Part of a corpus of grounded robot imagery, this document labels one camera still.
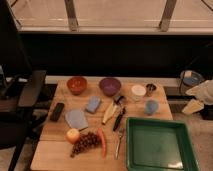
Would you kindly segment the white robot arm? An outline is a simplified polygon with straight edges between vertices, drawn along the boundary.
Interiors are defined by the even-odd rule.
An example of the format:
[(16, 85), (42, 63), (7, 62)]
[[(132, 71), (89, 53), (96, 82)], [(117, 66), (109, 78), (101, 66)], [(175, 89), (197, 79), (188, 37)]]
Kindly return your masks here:
[(194, 99), (191, 99), (182, 109), (182, 112), (186, 115), (203, 110), (205, 105), (213, 105), (213, 80), (204, 81), (190, 88), (186, 91), (186, 94), (194, 96)]

